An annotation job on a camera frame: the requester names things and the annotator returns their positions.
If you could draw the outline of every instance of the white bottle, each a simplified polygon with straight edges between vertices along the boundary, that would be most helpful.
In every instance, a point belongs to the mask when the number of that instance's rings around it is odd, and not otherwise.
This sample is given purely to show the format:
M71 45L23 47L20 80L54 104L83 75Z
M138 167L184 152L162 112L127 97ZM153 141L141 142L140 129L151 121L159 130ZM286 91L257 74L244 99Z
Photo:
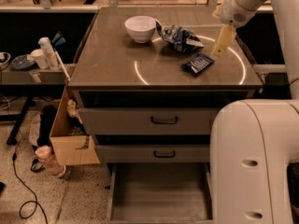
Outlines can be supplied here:
M50 40L47 37L42 37L39 39L38 44L40 45L40 48L44 51L50 69L59 70L57 57L53 49L53 46L50 43Z
M62 177L65 174L66 167L58 163L56 155L52 153L52 148L42 146L36 150L36 155L40 163L46 170L55 177Z

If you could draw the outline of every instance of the cardboard box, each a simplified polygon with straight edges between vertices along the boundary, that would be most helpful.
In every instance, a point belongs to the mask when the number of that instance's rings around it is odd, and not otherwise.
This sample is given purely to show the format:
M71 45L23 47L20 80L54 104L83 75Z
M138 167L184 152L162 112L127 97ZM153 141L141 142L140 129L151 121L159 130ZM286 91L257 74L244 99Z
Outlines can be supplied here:
M91 136L68 135L71 126L66 109L70 98L74 99L74 96L70 91L64 89L63 97L50 132L50 141L52 142L57 160L61 165L100 163L96 156Z

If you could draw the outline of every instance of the drawer handle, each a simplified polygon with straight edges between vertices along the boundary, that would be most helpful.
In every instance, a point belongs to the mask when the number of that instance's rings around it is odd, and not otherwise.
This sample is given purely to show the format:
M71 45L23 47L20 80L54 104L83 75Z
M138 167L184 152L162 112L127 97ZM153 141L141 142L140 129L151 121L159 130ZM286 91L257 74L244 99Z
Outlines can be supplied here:
M176 151L173 150L172 153L166 155L166 154L157 154L157 151L153 151L153 156L158 159L165 159L165 158L175 158L176 157Z
M157 119L151 116L150 120L154 124L176 124L178 123L178 116L175 116L172 119Z

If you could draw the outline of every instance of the cup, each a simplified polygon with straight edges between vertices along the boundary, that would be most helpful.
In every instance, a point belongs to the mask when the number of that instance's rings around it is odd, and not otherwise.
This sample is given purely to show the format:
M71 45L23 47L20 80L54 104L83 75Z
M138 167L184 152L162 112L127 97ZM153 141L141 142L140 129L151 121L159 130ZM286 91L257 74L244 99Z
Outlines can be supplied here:
M31 55L35 59L40 69L46 69L49 67L42 49L35 49L31 52Z

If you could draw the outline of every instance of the power cord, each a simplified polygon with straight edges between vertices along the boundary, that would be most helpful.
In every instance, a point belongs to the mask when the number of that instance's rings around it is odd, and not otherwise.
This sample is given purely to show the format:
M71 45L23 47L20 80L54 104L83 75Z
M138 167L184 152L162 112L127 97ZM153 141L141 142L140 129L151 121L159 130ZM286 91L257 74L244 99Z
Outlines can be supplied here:
M15 176L19 179L19 181L28 189L28 190L30 190L33 194L34 194L34 196L35 196L35 199L34 200L31 200L31 201L27 201L27 202L25 202L22 206L21 206L21 208L20 208L20 210L19 210L19 216L20 216L20 218L21 219L27 219L27 218L29 218L29 217L31 217L35 212L36 212L36 209L37 209L37 207L39 206L39 208L41 209L41 211L42 211L42 213L43 213L43 215L44 215L44 218L45 218L45 221L46 221L46 224L48 224L48 219L47 219L47 215L46 215L46 213L45 213L45 210L44 210L44 208L42 207L42 205L38 202L38 200L37 200L37 196L36 196L36 193L35 192L33 192L22 180L21 180L21 178L18 176L18 174L17 174L17 171L16 171L16 164L15 164L15 162L16 162L16 159L17 159L17 147L18 147L18 145L16 145L16 148L15 148L15 152L13 153L13 155L12 155L12 165L13 165L13 171L14 171L14 174L15 174ZM35 208L34 208L34 210L33 210L33 212L31 213L31 214L29 214L28 216L24 216L22 213L21 213L21 211L22 211L22 209L23 209L23 207L25 206L25 205L27 205L28 203L34 203L35 204Z

